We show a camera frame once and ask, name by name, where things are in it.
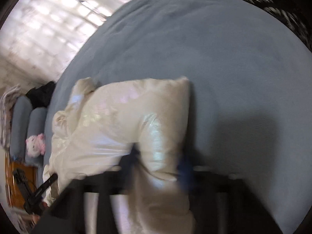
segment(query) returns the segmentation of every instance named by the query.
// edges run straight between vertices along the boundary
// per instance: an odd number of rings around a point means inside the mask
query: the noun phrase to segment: wooden nightstand
[[[18,189],[18,186],[15,183],[15,180],[13,178],[13,174],[12,174],[16,168],[20,168],[25,172],[25,175],[27,179],[29,180],[29,187],[32,189],[32,191],[36,190],[35,185],[36,185],[37,168],[25,166],[21,163],[10,161],[10,154],[6,152],[6,155],[5,155],[5,178],[6,178],[5,188],[6,188],[6,194],[7,194],[7,203],[10,207],[24,209],[23,205],[25,203],[25,200],[23,199],[23,196],[21,195]]]

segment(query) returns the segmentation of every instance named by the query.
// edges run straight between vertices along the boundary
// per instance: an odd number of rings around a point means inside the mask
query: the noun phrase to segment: blue bedsheet
[[[192,82],[188,150],[239,173],[292,233],[312,205],[312,54],[281,22],[242,0],[133,0],[82,47],[57,83],[45,134],[80,78]]]

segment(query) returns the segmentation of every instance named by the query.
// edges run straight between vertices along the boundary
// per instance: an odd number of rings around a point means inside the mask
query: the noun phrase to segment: blue cloth
[[[25,96],[19,97],[13,108],[11,126],[10,157],[14,161],[24,161],[25,141],[27,139],[28,121],[31,111],[32,103],[30,100]]]
[[[187,76],[188,154],[239,173],[285,234],[312,205],[312,54],[281,22],[242,0],[132,0],[93,34],[57,83],[45,125],[78,79]]]

